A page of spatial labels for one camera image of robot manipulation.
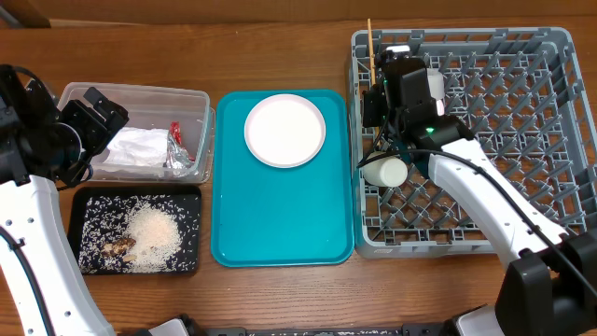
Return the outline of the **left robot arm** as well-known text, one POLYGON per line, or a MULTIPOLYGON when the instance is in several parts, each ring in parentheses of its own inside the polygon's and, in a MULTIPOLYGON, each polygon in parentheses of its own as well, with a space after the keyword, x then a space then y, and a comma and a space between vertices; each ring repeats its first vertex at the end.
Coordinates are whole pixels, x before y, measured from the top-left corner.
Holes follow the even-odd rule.
POLYGON ((33 72, 1 67, 1 270, 27 335, 115 332, 76 263, 59 191, 90 179, 128 120, 95 88, 58 108, 33 72))

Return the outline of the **red silver foil wrapper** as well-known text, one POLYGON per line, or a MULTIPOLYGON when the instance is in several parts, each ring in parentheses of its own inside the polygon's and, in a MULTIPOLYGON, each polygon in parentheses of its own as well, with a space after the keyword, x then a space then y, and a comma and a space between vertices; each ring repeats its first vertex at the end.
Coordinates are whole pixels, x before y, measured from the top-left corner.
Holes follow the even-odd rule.
POLYGON ((171 169, 189 169, 194 162, 194 157, 182 145, 180 123, 173 121, 168 132, 165 166, 171 169))

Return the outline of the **wooden chopstick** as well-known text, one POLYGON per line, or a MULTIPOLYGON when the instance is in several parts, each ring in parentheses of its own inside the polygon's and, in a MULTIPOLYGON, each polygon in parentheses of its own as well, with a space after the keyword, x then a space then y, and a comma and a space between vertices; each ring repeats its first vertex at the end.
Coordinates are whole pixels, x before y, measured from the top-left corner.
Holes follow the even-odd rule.
POLYGON ((371 18, 367 19, 368 26, 368 58, 369 58, 369 70, 370 70, 370 84, 371 87, 377 83, 376 70, 375 70, 375 50, 372 35, 372 24, 371 18))

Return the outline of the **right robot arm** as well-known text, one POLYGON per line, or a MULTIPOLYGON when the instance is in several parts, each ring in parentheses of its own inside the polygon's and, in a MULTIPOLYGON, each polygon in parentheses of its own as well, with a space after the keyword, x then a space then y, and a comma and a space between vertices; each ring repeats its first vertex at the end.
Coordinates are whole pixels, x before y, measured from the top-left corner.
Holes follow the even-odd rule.
POLYGON ((492 165, 471 130, 444 112, 425 62, 407 46, 369 58, 364 125, 392 147, 358 164, 373 186, 403 184, 414 165, 465 210, 506 273, 494 305, 447 320, 444 335, 579 335, 596 326, 596 235, 539 213, 492 165))

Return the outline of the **pink round plate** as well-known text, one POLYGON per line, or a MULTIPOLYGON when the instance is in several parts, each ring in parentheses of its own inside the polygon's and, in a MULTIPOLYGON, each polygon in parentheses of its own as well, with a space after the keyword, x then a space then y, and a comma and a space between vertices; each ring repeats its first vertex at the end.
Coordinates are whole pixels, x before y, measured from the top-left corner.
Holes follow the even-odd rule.
POLYGON ((326 122, 307 98, 280 93, 258 102, 244 124, 253 156, 274 168, 295 168, 313 159, 326 140, 326 122))

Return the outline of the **white plastic cup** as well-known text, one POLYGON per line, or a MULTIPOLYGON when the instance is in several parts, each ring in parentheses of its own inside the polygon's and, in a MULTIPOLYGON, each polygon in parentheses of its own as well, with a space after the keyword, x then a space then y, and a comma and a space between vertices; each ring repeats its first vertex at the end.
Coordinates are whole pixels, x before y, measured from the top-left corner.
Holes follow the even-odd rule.
POLYGON ((406 181, 409 168, 401 159, 387 157, 365 165, 362 171, 370 185, 394 188, 406 181))

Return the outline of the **grey round bowl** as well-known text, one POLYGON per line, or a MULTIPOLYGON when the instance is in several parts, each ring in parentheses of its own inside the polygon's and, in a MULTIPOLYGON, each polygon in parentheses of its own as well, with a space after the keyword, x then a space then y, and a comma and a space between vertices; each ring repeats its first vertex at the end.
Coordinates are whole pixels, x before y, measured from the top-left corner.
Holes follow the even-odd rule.
POLYGON ((443 100, 445 97, 443 75, 437 69, 427 68, 427 79, 431 96, 436 100, 443 100))

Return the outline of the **white napkin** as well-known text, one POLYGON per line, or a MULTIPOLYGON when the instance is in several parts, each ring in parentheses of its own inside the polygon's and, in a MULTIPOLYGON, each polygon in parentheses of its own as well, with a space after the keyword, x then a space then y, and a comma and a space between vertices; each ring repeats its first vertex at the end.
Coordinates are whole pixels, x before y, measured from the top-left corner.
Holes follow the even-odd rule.
POLYGON ((162 167, 166 162, 169 131, 122 128, 107 146, 104 164, 162 167))

